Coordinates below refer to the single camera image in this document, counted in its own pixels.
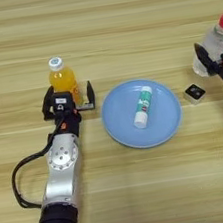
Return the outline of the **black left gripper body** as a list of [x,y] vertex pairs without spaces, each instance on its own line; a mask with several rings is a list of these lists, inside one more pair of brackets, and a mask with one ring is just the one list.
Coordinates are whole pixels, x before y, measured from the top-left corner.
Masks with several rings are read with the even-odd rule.
[[78,136],[79,126],[82,121],[81,112],[91,111],[95,108],[94,103],[85,103],[84,105],[75,107],[73,110],[45,111],[43,117],[46,121],[54,121],[55,130],[52,132],[52,135],[69,133]]

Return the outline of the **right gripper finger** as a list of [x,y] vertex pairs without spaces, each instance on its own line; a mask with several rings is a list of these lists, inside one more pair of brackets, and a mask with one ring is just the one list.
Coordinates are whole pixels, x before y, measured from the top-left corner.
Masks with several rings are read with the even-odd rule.
[[219,72],[218,64],[209,57],[207,50],[205,50],[204,47],[198,43],[194,45],[194,48],[197,58],[199,59],[200,63],[205,66],[206,71],[208,71],[208,75],[217,75]]

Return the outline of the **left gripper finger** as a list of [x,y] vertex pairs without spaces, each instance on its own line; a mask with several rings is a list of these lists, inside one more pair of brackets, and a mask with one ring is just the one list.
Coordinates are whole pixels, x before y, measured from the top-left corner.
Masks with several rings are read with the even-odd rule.
[[42,113],[43,113],[44,120],[51,120],[55,117],[54,113],[50,109],[52,106],[51,98],[52,98],[53,93],[54,93],[53,87],[49,86],[45,94],[45,97],[43,99]]
[[87,82],[87,99],[89,100],[89,103],[95,103],[95,92],[93,90],[93,86],[91,86],[90,81]]

